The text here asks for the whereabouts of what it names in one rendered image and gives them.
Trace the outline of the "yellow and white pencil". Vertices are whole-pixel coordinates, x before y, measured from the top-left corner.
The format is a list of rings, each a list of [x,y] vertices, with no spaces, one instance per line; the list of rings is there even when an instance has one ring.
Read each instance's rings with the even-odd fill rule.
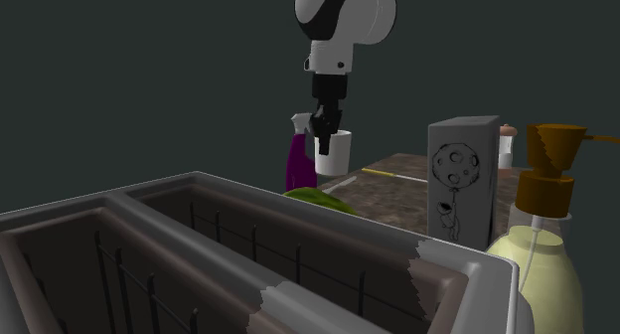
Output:
[[[362,171],[366,172],[366,173],[382,175],[382,176],[387,176],[387,177],[394,177],[394,178],[399,178],[399,179],[404,179],[404,180],[409,180],[409,181],[414,181],[414,182],[420,182],[420,183],[427,183],[428,182],[426,179],[420,179],[420,178],[416,178],[416,177],[400,175],[400,174],[395,174],[395,173],[381,171],[381,170],[362,168]]]

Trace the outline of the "green sponge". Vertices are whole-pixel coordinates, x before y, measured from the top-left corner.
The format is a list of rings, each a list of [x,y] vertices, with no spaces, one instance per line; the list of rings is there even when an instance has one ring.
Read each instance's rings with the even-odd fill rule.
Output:
[[[296,188],[284,193],[284,196],[322,206],[332,210],[344,212],[350,215],[357,215],[357,212],[342,200],[323,192],[317,188],[303,187]]]

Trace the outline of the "purple spray bottle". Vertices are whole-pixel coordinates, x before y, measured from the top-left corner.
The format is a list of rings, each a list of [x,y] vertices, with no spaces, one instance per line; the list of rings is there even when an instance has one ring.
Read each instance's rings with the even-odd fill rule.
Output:
[[[295,113],[291,117],[294,134],[286,162],[286,191],[317,187],[315,162],[306,154],[306,132],[310,130],[310,118],[310,113]]]

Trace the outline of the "grey double sink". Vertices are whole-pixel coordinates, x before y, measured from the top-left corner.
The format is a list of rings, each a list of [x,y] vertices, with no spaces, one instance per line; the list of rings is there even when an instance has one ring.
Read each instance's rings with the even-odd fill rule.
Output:
[[[201,172],[0,214],[0,334],[535,334],[518,275]]]

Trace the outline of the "white cup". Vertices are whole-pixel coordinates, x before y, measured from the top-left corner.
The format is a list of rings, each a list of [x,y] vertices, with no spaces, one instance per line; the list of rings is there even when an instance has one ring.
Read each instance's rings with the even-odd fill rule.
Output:
[[[349,173],[352,138],[353,134],[348,130],[340,129],[332,134],[328,155],[320,153],[320,139],[314,138],[315,171],[318,175],[338,177]]]

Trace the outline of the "white stick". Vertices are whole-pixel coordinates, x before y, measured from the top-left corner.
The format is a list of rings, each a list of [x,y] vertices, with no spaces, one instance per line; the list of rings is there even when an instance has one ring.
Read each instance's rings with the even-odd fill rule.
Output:
[[[345,187],[353,182],[355,182],[357,180],[357,176],[352,176],[344,181],[341,181],[335,185],[333,185],[332,187],[329,187],[327,189],[322,190],[323,193],[330,195],[333,191],[335,191],[336,189],[339,189],[341,187]]]

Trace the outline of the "white jar with tan lid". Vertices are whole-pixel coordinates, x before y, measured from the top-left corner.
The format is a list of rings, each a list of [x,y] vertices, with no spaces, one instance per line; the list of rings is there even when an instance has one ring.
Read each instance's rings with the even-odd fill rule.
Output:
[[[512,168],[514,139],[518,130],[505,123],[500,127],[499,147],[498,147],[498,168],[507,170]]]

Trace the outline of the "grey box with moon drawing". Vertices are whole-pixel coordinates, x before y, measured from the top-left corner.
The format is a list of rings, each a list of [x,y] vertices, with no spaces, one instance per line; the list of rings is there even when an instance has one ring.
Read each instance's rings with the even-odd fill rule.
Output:
[[[500,117],[459,116],[427,128],[427,234],[474,250],[491,243]]]

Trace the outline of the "yellow soap pump bottle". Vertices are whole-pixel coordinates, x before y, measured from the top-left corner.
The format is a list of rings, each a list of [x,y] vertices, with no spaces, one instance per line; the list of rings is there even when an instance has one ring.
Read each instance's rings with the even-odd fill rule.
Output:
[[[520,174],[510,216],[527,217],[508,228],[487,252],[519,267],[518,295],[530,306],[533,334],[584,334],[582,288],[553,222],[568,222],[574,179],[571,168],[584,140],[620,143],[613,136],[588,135],[582,126],[535,123],[527,126],[528,163]]]

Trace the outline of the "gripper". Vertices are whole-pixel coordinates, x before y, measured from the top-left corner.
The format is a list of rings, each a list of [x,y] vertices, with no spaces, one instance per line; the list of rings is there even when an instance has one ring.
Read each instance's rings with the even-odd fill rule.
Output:
[[[312,96],[319,99],[310,123],[314,136],[319,140],[319,153],[328,155],[331,136],[339,130],[342,109],[339,100],[347,97],[347,75],[312,76]]]

